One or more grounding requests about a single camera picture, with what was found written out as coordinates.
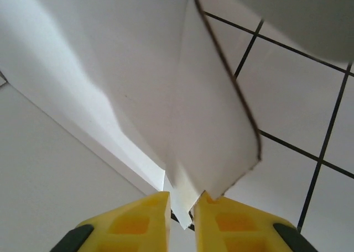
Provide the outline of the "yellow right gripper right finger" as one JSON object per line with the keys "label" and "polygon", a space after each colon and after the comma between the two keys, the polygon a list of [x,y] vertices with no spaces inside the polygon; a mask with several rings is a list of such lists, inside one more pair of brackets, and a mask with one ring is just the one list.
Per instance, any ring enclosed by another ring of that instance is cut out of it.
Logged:
{"label": "yellow right gripper right finger", "polygon": [[204,192],[194,205],[197,251],[316,251],[287,220]]}

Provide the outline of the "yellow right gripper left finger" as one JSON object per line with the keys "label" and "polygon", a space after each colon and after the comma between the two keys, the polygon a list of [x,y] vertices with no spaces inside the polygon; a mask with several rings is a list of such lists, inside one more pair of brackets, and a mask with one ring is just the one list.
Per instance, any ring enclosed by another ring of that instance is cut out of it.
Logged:
{"label": "yellow right gripper left finger", "polygon": [[169,250],[170,194],[161,191],[78,224],[51,251]]}

